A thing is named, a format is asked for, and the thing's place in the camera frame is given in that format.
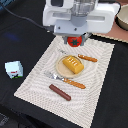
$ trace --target brown handle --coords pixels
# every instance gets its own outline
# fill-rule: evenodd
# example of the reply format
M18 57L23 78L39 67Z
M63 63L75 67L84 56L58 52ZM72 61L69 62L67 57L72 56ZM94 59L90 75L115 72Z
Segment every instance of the brown handle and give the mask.
M76 87L78 87L78 88L81 88L81 89L85 89L85 88L86 88L83 84L74 82L74 81L69 80L69 79L66 79L66 78L64 78L64 82L65 82L65 83L68 83L68 84L71 84L71 85L74 85L74 86L76 86Z
M68 94L66 94L65 92L63 92L62 90L60 90L59 88L57 88L56 86L54 86L53 84L51 84L49 86L49 88L51 90L53 90L54 92L56 92L57 94L59 94L60 96L62 96L67 101L70 101L71 100L71 96L69 96Z
M97 61L98 61L98 60L95 59L95 58L88 57L88 56L83 56L83 55L80 55L80 54L78 54L78 57L81 58L81 59L85 59L85 60L88 60L88 61L92 61L92 62L97 62Z

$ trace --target plate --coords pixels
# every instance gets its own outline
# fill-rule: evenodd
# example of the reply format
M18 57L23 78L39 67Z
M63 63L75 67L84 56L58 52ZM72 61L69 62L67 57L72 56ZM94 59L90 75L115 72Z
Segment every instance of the plate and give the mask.
M59 58L57 60L56 70L57 70L58 74L64 78L75 78L75 77L80 76L80 74L82 73L82 71L84 69L81 72L79 72L78 74L75 74L63 64L63 59L65 59L68 56L69 55L62 56L61 58ZM82 63L84 65L84 61L82 59L78 58L77 56L73 56L73 57L76 58L80 63Z

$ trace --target yellow toy food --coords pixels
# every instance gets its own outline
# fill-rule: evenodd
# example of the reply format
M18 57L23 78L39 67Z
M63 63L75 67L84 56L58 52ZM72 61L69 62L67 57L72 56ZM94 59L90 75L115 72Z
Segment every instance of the yellow toy food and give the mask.
M63 60L63 64L68 67L72 72L78 74L84 69L84 65L80 63L75 57L68 56Z

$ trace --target white robot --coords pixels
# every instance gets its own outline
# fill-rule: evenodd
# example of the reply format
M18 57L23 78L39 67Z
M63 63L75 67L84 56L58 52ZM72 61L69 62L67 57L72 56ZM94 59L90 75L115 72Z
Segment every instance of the white robot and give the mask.
M98 0L46 0L43 26L54 35L61 35L65 44L68 37L82 36L83 45L91 33L111 30L119 8L118 3Z

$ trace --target knife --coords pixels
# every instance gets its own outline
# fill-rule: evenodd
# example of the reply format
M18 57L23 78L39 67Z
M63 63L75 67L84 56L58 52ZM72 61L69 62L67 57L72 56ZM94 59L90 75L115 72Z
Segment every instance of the knife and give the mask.
M72 55L78 56L79 58L84 59L84 60L88 60L88 61L92 61L92 62L97 62L98 61L96 58L80 55L80 54L77 54L77 53L69 53L69 52L63 51L61 49L58 49L58 51L60 51L64 54L72 54Z

